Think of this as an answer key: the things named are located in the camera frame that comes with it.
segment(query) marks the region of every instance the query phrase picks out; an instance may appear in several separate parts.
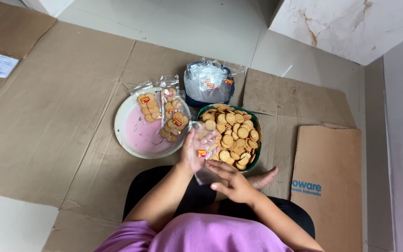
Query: green bowl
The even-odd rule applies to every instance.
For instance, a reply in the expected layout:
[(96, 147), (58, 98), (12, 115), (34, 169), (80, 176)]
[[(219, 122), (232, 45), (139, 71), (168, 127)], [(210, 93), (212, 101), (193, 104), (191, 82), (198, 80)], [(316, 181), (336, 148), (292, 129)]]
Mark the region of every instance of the green bowl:
[(253, 169), (253, 168), (255, 167), (257, 161), (259, 160), (259, 156), (261, 155), (262, 135), (261, 135), (261, 125), (260, 125), (260, 123), (259, 123), (259, 120), (257, 119), (256, 115), (255, 115), (253, 112), (251, 112), (251, 111), (248, 111), (248, 110), (243, 109), (243, 108), (238, 108), (238, 107), (236, 107), (236, 106), (226, 105), (226, 104), (219, 104), (219, 103), (217, 103), (217, 104), (212, 104), (212, 105), (208, 105), (208, 106), (204, 106), (204, 107), (200, 110), (200, 112), (198, 113), (197, 118), (199, 118), (200, 114), (203, 113), (203, 112), (205, 112), (207, 109), (215, 109), (215, 108), (217, 108), (217, 107), (231, 107), (231, 108), (234, 108), (234, 109), (236, 109), (236, 110), (245, 111), (245, 112), (247, 112), (249, 115), (251, 115), (251, 119), (250, 119), (250, 120), (253, 122), (253, 126), (256, 128), (257, 132), (259, 133), (259, 147), (254, 151), (254, 153), (256, 154), (256, 156), (254, 157), (253, 162), (250, 163), (250, 164), (247, 164), (247, 169), (245, 169), (245, 170), (243, 170), (243, 171), (240, 171), (240, 172), (244, 173), (244, 172), (250, 171), (251, 169)]

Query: person's right hand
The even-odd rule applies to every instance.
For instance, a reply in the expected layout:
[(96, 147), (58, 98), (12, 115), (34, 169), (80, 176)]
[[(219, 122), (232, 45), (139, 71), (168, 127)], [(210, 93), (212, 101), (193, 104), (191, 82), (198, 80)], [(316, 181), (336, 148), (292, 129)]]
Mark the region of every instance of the person's right hand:
[(211, 189), (223, 193), (230, 200), (237, 203), (250, 204), (258, 194), (261, 194), (261, 192), (248, 183), (248, 180), (242, 173), (231, 165), (221, 161), (207, 160), (205, 166), (228, 182), (228, 186), (218, 182), (212, 183)]

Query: hand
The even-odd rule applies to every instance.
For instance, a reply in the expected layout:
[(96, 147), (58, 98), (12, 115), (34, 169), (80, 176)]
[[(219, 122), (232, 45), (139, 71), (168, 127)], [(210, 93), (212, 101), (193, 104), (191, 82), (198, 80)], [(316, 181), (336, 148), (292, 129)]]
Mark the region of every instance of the hand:
[(228, 182), (228, 186), (218, 182), (212, 183), (211, 189), (223, 193), (230, 200), (237, 203), (251, 204), (261, 194), (261, 192), (248, 183), (248, 180), (242, 173), (231, 165), (221, 161), (208, 160), (205, 166)]
[[(206, 159), (200, 158), (198, 156), (198, 150), (208, 150), (211, 145), (215, 144), (218, 136), (215, 133), (208, 133), (206, 135), (200, 135), (204, 132), (195, 131), (192, 128), (186, 135), (183, 146), (181, 147), (180, 164), (190, 167), (193, 173), (198, 172), (204, 165)], [(215, 147), (211, 152), (211, 155), (220, 149), (220, 147)]]

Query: tile floor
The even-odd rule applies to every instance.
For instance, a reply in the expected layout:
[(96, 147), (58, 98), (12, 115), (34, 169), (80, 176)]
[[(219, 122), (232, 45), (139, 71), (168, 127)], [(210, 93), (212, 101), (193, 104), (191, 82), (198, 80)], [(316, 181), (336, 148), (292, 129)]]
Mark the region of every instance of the tile floor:
[[(1, 1), (24, 6), (20, 0)], [(75, 0), (58, 19), (343, 91), (363, 136), (366, 252), (363, 67), (267, 30), (275, 4), (270, 0)], [(40, 252), (56, 216), (57, 209), (52, 207), (0, 197), (0, 235), (6, 238), (0, 243), (0, 251), (11, 247), (15, 251)], [(12, 232), (14, 227), (25, 233)]]

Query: foot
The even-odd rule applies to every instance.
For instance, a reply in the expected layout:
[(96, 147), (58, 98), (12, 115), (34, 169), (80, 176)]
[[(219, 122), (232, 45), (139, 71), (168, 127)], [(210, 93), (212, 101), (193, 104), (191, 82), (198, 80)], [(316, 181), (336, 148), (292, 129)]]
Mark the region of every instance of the foot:
[(276, 176), (278, 173), (278, 168), (275, 166), (273, 169), (267, 171), (266, 173), (259, 175), (259, 176), (254, 176), (254, 177), (249, 177), (248, 183), (250, 183), (251, 186), (256, 188), (259, 191), (262, 191), (266, 185), (268, 185), (273, 178)]

